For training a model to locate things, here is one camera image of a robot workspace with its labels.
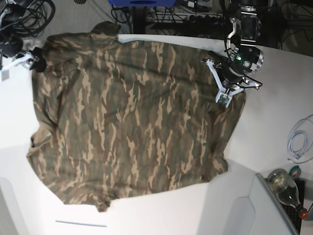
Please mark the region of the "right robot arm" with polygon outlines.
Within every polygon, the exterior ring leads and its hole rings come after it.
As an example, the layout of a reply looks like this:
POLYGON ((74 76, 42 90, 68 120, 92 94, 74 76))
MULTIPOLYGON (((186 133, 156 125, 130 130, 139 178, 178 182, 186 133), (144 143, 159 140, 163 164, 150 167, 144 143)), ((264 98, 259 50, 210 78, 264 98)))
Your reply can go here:
POLYGON ((0 11, 0 60, 2 61, 4 57, 12 59, 8 65, 0 65, 1 73, 18 65, 36 72, 44 72, 47 67, 43 49, 34 47, 32 50, 24 50, 23 40, 12 29, 12 26, 18 22, 19 13, 23 10, 25 8, 22 6, 5 1, 0 11))

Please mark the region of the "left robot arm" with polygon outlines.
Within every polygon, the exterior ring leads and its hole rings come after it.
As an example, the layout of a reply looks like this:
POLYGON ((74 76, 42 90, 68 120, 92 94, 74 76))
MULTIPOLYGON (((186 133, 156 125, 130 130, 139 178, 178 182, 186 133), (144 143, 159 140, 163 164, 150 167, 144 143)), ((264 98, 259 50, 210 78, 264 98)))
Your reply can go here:
POLYGON ((213 58, 213 71, 217 73, 216 83, 226 89, 260 88, 263 83, 251 76, 263 65, 264 54, 256 47, 261 34, 262 23, 257 9, 266 7, 267 0, 231 0, 233 13, 224 0, 219 1, 223 14, 224 51, 226 57, 209 51, 213 58))

